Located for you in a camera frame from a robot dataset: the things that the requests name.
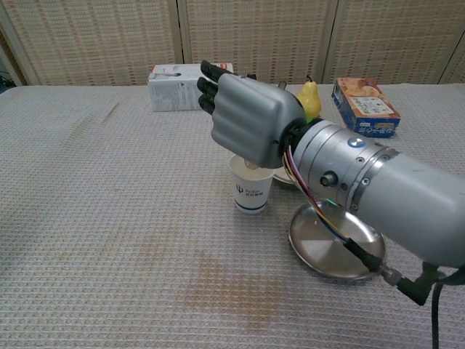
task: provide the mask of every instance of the textured tablecloth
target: textured tablecloth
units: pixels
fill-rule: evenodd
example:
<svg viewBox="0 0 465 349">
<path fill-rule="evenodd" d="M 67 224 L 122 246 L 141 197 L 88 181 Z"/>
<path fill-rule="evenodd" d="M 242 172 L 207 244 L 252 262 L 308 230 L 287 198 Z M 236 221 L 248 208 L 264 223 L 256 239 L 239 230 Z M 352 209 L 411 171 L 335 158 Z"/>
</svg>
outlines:
<svg viewBox="0 0 465 349">
<path fill-rule="evenodd" d="M 402 114 L 383 142 L 465 175 L 465 86 L 383 88 Z M 322 116 L 341 124 L 330 94 Z M 0 95 L 0 347 L 430 348 L 429 302 L 299 261 L 299 193 L 273 186 L 256 216 L 234 207 L 211 126 L 151 112 L 147 87 Z M 420 261 L 387 243 L 417 277 Z M 464 297 L 443 290 L 441 348 L 465 345 Z"/>
</svg>

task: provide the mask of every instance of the white paper cup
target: white paper cup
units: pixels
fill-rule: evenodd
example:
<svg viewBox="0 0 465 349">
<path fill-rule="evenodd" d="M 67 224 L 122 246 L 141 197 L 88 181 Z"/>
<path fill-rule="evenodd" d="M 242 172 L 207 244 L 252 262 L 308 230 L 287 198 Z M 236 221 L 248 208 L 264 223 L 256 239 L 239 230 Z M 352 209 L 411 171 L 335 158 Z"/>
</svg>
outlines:
<svg viewBox="0 0 465 349">
<path fill-rule="evenodd" d="M 244 159 L 230 159 L 232 192 L 235 206 L 242 212 L 254 214 L 264 210 L 270 193 L 274 169 L 249 169 Z"/>
</svg>

